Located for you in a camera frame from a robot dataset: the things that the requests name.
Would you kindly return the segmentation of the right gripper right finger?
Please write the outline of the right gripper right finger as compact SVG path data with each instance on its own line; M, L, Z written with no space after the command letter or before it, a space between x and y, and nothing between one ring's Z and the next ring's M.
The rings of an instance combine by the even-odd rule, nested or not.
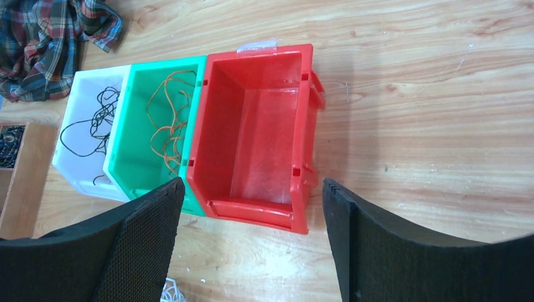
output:
M532 301L533 236L483 243L415 224L323 182L343 301Z

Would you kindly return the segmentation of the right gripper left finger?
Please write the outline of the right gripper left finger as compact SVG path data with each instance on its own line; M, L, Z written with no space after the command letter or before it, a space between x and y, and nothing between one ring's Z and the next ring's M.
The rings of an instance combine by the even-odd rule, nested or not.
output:
M175 178L40 238L1 240L1 300L159 301L184 196Z

